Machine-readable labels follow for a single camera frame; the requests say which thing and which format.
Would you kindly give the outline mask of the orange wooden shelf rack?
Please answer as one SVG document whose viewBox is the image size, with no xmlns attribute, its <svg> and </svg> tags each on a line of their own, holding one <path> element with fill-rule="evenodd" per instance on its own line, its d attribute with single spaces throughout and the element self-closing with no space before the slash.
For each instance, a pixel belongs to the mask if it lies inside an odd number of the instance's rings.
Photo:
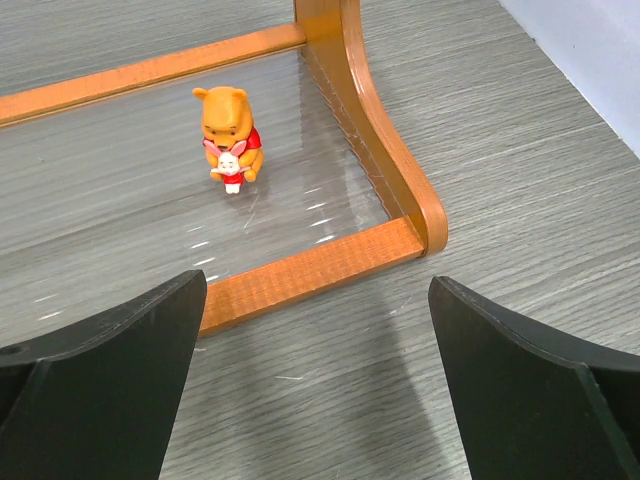
<svg viewBox="0 0 640 480">
<path fill-rule="evenodd" d="M 375 90 L 356 1 L 201 13 L 217 41 L 1 100 L 1 336 L 34 337 L 201 271 L 208 335 L 442 250 L 443 207 Z M 256 184 L 210 177 L 205 85 L 241 86 Z"/>
</svg>

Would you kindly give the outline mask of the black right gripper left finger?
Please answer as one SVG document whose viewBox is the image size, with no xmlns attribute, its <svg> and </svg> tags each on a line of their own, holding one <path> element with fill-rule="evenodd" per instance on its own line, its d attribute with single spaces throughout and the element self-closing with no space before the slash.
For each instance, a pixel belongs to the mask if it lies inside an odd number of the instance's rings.
<svg viewBox="0 0 640 480">
<path fill-rule="evenodd" d="M 156 479 L 204 311 L 188 270 L 1 351 L 5 479 Z"/>
</svg>

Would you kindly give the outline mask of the Winnie the Pooh figurine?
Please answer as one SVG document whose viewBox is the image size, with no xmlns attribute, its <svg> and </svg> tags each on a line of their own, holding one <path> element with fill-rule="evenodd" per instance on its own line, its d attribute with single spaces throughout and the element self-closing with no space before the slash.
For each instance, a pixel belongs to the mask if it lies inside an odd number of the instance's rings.
<svg viewBox="0 0 640 480">
<path fill-rule="evenodd" d="M 261 137 L 245 90 L 232 86 L 194 88 L 202 102 L 202 145 L 210 176 L 224 184 L 229 195 L 254 182 L 264 162 Z"/>
</svg>

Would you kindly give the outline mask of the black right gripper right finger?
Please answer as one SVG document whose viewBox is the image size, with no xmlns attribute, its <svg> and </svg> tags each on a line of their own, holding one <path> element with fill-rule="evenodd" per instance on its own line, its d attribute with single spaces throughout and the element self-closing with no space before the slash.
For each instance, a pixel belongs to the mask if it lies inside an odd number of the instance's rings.
<svg viewBox="0 0 640 480">
<path fill-rule="evenodd" d="M 636 479 L 639 358 L 436 276 L 431 319 L 474 479 Z"/>
</svg>

